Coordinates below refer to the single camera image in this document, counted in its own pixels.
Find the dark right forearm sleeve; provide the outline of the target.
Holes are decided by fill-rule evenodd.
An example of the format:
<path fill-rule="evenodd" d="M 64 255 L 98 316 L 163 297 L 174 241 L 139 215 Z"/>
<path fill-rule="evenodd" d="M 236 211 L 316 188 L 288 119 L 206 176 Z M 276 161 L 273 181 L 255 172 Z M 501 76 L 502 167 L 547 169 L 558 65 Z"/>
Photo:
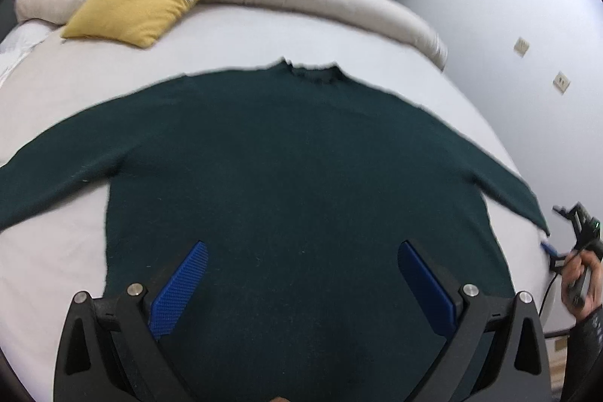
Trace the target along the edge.
<path fill-rule="evenodd" d="M 599 306 L 570 331 L 561 401 L 601 401 L 602 307 Z"/>

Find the person's right hand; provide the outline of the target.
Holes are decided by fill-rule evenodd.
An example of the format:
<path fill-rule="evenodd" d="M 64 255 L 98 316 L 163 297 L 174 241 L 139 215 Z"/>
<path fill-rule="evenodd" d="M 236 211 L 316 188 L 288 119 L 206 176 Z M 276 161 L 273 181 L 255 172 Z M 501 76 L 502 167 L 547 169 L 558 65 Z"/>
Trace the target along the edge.
<path fill-rule="evenodd" d="M 572 251 L 562 268 L 562 303 L 580 323 L 602 305 L 602 264 L 592 251 Z"/>

